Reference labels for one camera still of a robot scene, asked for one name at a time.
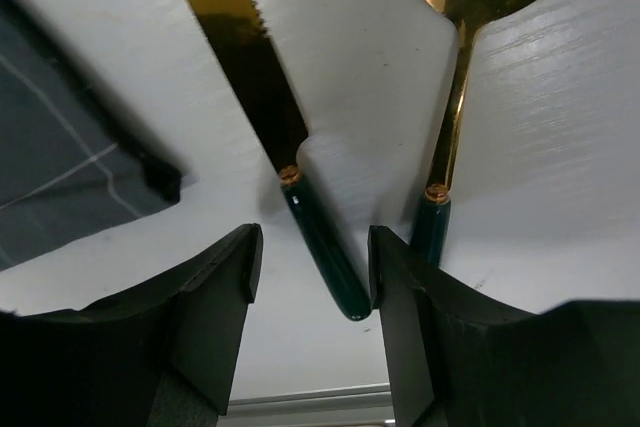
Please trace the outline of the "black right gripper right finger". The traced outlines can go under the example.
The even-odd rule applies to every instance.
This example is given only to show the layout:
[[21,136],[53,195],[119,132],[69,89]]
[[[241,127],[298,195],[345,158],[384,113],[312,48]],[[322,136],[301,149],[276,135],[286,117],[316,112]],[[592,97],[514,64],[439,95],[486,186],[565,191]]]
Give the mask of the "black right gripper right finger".
[[635,426],[639,305],[577,300],[533,314],[369,231],[399,426]]

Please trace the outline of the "gold knife green handle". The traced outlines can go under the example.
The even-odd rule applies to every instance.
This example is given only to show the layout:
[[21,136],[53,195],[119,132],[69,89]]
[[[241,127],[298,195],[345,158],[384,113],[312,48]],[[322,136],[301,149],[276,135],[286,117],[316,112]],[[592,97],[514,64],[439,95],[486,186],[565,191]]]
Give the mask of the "gold knife green handle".
[[361,321],[369,294],[336,221],[300,166],[309,136],[256,0],[186,0],[259,139],[308,251],[341,313]]

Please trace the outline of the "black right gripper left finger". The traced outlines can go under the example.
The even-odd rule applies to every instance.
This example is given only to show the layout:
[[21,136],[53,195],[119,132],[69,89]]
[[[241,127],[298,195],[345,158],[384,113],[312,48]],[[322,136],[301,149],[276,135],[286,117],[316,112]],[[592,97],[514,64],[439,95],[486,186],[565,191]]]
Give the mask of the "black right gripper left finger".
[[214,426],[229,406],[263,235],[244,224],[80,310],[1,316],[5,426]]

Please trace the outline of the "dark checked cloth placemat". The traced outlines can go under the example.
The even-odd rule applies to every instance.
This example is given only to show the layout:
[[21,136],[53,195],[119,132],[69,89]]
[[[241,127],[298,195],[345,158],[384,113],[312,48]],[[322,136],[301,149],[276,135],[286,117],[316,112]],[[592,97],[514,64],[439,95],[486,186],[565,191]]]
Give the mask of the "dark checked cloth placemat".
[[178,204],[182,178],[16,0],[1,0],[2,269]]

